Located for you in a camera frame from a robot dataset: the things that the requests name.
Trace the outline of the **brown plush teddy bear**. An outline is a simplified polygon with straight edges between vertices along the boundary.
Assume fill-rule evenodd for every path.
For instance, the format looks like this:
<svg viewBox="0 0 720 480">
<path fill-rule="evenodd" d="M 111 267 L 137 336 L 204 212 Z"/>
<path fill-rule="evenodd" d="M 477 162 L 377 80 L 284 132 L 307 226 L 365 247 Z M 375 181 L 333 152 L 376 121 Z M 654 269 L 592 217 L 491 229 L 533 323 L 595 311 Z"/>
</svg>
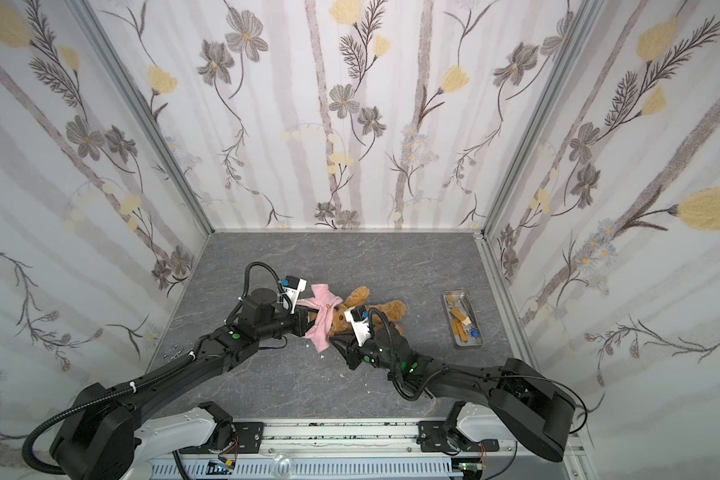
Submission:
<svg viewBox="0 0 720 480">
<path fill-rule="evenodd" d="M 352 310 L 352 312 L 367 313 L 371 309 L 376 309 L 382 312 L 392 326 L 400 333 L 403 334 L 403 329 L 398 326 L 398 322 L 405 316 L 407 312 L 407 306 L 400 300 L 392 300 L 384 304 L 368 304 L 368 298 L 370 290 L 366 286 L 356 288 L 346 299 L 341 301 L 337 306 L 333 308 L 333 317 L 330 330 L 327 336 L 333 337 L 337 334 L 352 332 L 353 327 L 347 321 L 345 312 Z"/>
</svg>

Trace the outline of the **pink bear hoodie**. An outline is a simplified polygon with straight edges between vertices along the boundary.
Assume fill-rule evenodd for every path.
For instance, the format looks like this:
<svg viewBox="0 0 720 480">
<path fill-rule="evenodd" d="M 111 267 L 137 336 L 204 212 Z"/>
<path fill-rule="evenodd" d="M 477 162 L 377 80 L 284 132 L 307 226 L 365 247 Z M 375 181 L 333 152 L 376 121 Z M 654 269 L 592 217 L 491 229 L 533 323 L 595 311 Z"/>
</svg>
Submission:
<svg viewBox="0 0 720 480">
<path fill-rule="evenodd" d="M 298 306 L 316 310 L 314 325 L 307 331 L 305 337 L 315 346 L 318 353 L 329 347 L 328 334 L 332 327 L 334 311 L 343 299 L 330 291 L 327 284 L 313 284 L 312 296 L 297 301 Z"/>
</svg>

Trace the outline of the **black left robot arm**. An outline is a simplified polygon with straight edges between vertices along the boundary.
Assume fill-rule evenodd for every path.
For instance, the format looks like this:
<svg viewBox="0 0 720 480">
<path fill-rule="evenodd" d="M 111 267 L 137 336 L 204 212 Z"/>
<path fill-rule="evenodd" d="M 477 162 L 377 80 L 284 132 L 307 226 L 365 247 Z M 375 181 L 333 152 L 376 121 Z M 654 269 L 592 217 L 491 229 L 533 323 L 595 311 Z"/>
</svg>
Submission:
<svg viewBox="0 0 720 480">
<path fill-rule="evenodd" d="M 92 384 L 75 398 L 49 453 L 72 479 L 113 479 L 122 475 L 144 443 L 136 429 L 176 398 L 239 366 L 261 342 L 285 335 L 303 337 L 317 310 L 284 305 L 259 288 L 239 301 L 225 324 L 203 335 L 189 353 L 156 370 L 113 387 Z"/>
</svg>

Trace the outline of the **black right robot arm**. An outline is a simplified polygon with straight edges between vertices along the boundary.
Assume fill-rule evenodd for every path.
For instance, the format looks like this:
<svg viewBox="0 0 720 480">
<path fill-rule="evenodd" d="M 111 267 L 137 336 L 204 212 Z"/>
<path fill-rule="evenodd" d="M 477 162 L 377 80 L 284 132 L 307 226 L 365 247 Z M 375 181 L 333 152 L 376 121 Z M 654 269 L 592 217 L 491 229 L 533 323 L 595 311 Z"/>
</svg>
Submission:
<svg viewBox="0 0 720 480">
<path fill-rule="evenodd" d="M 509 358 L 498 367 L 448 364 L 411 349 L 396 329 L 381 329 L 364 342 L 350 332 L 329 341 L 350 369 L 367 363 L 385 370 L 403 399 L 413 402 L 427 393 L 487 407 L 530 452 L 551 462 L 563 460 L 576 402 L 525 362 Z"/>
</svg>

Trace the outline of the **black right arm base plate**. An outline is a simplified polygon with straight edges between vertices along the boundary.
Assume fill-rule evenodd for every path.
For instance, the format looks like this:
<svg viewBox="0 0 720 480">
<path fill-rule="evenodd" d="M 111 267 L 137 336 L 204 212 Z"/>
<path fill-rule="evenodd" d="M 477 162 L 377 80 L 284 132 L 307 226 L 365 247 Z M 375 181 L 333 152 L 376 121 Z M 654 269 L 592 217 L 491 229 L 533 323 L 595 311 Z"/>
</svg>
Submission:
<svg viewBox="0 0 720 480">
<path fill-rule="evenodd" d="M 496 439 L 473 441 L 462 434 L 454 424 L 445 420 L 422 420 L 417 423 L 416 443 L 423 453 L 479 454 L 499 449 Z"/>
</svg>

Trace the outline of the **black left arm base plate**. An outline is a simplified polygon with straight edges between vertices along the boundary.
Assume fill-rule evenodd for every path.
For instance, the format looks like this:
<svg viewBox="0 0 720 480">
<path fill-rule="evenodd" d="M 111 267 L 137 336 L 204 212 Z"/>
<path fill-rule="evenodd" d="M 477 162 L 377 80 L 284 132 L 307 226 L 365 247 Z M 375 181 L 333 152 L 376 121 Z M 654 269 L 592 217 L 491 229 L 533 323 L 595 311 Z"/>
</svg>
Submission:
<svg viewBox="0 0 720 480">
<path fill-rule="evenodd" d="M 212 432 L 205 447 L 214 454 L 258 454 L 263 440 L 263 422 L 220 423 Z"/>
</svg>

